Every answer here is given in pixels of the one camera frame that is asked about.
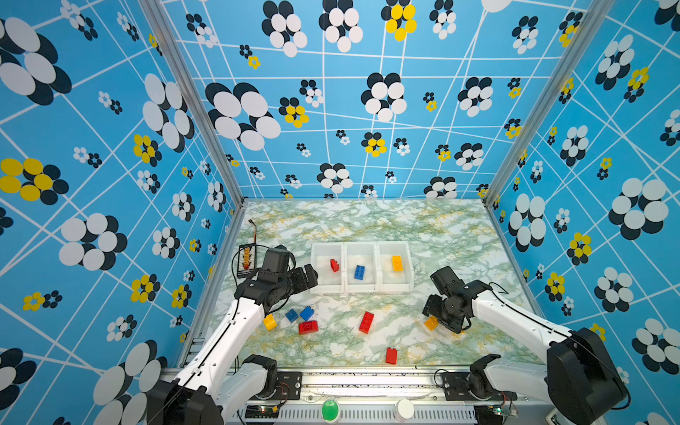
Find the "yellow lego brick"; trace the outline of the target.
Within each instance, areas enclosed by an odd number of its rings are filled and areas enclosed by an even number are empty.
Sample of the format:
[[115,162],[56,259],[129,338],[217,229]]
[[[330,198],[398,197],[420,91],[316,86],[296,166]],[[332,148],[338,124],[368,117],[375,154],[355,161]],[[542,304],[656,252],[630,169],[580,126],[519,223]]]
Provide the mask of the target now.
[[394,255],[391,257],[392,271],[394,273],[402,273],[404,271],[403,260],[400,256]]
[[430,316],[430,318],[428,318],[428,320],[426,320],[426,322],[424,322],[424,325],[426,326],[426,328],[428,330],[434,331],[438,326],[438,320],[437,320],[436,317]]
[[267,315],[264,320],[263,320],[264,326],[266,327],[267,331],[271,331],[277,327],[277,322],[276,319],[274,318],[274,315],[269,314]]

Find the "white three-compartment container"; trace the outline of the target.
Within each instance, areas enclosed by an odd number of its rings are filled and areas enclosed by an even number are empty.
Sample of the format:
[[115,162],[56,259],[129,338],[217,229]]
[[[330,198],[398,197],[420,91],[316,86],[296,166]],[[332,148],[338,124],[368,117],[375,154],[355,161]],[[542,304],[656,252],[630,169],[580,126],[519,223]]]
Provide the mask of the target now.
[[315,243],[311,264],[317,294],[405,293],[414,289],[414,265],[406,241]]

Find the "blue lego brick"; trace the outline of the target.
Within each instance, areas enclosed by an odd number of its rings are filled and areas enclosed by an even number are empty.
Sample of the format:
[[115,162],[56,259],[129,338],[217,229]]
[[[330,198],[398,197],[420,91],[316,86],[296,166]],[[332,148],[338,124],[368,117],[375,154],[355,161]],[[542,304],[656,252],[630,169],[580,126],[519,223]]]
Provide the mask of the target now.
[[354,272],[354,279],[358,281],[363,281],[365,278],[365,267],[362,265],[357,265]]
[[311,308],[311,306],[306,306],[300,312],[299,316],[304,322],[309,322],[311,320],[311,318],[314,316],[314,313],[315,313],[315,311],[313,310],[313,308]]

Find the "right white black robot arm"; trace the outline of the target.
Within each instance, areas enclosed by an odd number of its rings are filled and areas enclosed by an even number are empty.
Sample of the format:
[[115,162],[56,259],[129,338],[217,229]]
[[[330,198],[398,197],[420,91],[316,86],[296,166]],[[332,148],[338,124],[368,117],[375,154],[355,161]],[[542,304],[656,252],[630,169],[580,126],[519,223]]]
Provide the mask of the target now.
[[464,282],[451,267],[430,279],[437,293],[428,297],[423,314],[460,334],[473,319],[500,329],[538,357],[538,364],[507,361],[488,354],[469,367],[467,390],[490,398],[514,392],[543,400],[574,424],[592,424],[611,410],[631,404],[607,348],[592,330],[573,330],[549,322],[503,298],[490,283]]

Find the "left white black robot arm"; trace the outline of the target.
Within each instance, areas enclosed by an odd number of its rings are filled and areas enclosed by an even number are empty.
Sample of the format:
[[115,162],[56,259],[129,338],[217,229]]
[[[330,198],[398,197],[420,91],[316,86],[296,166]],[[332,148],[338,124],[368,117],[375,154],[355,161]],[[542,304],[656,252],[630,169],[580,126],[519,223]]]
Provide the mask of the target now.
[[225,424],[250,398],[276,390],[277,362],[261,355],[228,375],[247,339],[277,304],[318,285],[312,265],[299,267],[284,246],[267,249],[263,263],[237,282],[219,327],[171,382],[147,395],[148,424]]

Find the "small blue lego left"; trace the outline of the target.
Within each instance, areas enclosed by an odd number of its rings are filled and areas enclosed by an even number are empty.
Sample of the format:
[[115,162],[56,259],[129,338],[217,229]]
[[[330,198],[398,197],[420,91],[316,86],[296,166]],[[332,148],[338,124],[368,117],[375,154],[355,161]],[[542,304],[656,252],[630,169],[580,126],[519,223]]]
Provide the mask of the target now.
[[299,314],[294,309],[290,309],[285,313],[285,317],[290,323],[295,323],[299,319]]

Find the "black box with orange parts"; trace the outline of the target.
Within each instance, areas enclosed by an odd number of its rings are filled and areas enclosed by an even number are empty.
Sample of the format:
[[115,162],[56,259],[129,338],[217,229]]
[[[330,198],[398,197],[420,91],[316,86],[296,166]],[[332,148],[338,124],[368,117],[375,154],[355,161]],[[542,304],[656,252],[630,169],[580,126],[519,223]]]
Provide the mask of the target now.
[[237,253],[237,278],[244,279],[253,272],[257,263],[257,244],[242,244]]

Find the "small red lego front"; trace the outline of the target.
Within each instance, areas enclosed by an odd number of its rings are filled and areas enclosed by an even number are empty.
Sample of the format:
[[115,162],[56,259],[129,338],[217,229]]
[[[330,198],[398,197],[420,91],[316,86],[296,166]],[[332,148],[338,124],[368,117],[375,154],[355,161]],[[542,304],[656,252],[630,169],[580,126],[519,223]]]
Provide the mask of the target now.
[[386,349],[385,362],[390,365],[396,365],[398,362],[398,351],[394,348],[388,347]]

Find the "right circuit board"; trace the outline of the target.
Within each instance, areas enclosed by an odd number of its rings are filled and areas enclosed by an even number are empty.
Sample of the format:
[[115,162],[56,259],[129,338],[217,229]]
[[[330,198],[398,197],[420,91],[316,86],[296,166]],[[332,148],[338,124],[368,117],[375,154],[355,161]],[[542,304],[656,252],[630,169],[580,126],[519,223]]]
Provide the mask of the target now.
[[516,411],[511,407],[500,406],[476,406],[475,416],[479,425],[503,425],[509,418],[516,416]]

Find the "circuit board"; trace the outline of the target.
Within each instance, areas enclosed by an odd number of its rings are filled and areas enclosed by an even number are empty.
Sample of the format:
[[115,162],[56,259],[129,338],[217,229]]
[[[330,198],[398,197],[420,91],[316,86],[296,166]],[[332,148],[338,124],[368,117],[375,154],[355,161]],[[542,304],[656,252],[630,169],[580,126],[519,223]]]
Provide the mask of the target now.
[[516,416],[516,411],[511,407],[500,406],[476,406],[475,416],[479,425],[503,425],[509,418]]
[[274,421],[279,414],[280,409],[277,406],[248,406],[244,410],[244,418],[247,420]]

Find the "white push button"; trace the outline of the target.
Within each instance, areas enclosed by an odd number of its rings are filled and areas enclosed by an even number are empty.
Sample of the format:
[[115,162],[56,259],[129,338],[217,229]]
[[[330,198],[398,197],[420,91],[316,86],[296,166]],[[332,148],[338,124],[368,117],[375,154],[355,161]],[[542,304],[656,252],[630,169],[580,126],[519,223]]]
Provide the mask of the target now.
[[402,398],[393,407],[393,414],[397,421],[410,421],[414,418],[415,408],[411,400]]

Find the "left circuit board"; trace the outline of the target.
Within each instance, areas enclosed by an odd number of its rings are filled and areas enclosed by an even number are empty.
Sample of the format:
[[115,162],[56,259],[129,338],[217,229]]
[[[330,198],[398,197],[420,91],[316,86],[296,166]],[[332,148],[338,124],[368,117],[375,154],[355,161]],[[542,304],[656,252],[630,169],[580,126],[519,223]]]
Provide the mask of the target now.
[[244,410],[244,418],[247,420],[274,421],[279,414],[280,409],[277,406],[248,406]]

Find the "green push button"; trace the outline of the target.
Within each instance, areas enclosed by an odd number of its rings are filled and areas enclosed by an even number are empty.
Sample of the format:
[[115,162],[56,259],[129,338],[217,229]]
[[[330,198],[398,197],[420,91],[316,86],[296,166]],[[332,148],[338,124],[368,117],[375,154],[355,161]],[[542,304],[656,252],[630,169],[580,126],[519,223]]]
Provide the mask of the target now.
[[340,419],[341,409],[336,400],[327,400],[322,405],[322,419],[325,423],[337,423]]

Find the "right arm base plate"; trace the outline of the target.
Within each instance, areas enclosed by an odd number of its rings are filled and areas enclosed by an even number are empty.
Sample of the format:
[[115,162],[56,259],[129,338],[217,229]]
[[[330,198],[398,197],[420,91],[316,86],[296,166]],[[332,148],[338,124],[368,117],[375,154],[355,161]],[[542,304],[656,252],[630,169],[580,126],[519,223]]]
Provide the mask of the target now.
[[515,392],[486,388],[466,372],[438,371],[435,373],[435,383],[444,392],[447,401],[501,403],[518,400]]

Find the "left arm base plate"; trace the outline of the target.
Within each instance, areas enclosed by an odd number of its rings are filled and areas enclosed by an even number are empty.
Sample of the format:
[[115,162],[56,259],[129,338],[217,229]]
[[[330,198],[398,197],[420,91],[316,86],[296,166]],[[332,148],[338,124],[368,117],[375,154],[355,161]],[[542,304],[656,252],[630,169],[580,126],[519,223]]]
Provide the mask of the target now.
[[299,400],[302,374],[299,372],[277,372],[271,379],[267,371],[241,370],[229,377],[221,388],[221,397],[244,398],[258,401]]

